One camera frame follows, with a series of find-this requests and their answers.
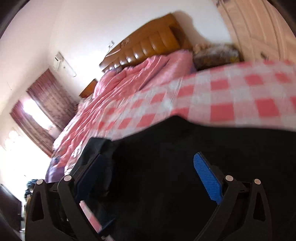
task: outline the wooden headboard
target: wooden headboard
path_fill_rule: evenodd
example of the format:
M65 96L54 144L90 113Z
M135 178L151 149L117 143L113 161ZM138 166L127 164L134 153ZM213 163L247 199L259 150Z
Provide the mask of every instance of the wooden headboard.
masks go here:
M192 46L175 17L169 13L151 20L115 46L100 63L103 72L119 66L134 66L148 57L170 54Z

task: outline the wooden nightstand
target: wooden nightstand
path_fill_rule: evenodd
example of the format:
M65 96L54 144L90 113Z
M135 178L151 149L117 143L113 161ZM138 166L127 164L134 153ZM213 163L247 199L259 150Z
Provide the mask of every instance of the wooden nightstand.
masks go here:
M96 79L90 82L90 84L80 93L79 96L81 98L89 97L94 92L94 88L96 87L97 82L98 81Z

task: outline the pink comforter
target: pink comforter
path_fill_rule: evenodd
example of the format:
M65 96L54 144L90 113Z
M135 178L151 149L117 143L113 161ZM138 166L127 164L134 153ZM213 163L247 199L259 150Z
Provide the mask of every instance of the pink comforter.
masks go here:
M78 158L81 150L77 147L88 141L88 133L110 102L125 100L149 84L158 85L193 71L192 53L180 50L168 56L153 56L118 74L116 71L107 72L96 85L92 101L80 106L78 114L56 139L55 156L60 156L56 167L65 166L71 156Z
M137 79L143 69L135 74L135 68L103 77L93 101L62 133L56 167L69 173L91 137L119 139L172 115L194 123L296 130L296 70L291 63L239 63L166 79L158 78L166 75L165 61L159 56L151 60L142 66L157 60L162 68L155 78L147 69ZM113 89L108 88L111 80L117 83Z

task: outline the wall outlet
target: wall outlet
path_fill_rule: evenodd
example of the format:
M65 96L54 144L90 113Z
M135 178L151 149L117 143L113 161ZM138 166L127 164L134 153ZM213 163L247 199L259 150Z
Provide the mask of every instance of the wall outlet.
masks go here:
M107 46L107 47L108 47L109 49L111 49L113 45L114 45L114 42L113 42L113 41L111 41L111 42L108 44L108 46Z

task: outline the pink checkered blanket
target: pink checkered blanket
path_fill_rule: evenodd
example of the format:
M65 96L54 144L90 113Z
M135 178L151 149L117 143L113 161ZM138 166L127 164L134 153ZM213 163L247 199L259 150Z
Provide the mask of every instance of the pink checkered blanket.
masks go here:
M239 63L151 83L109 99L64 164L68 173L91 137L120 139L172 115L206 125L296 130L296 70L288 62Z

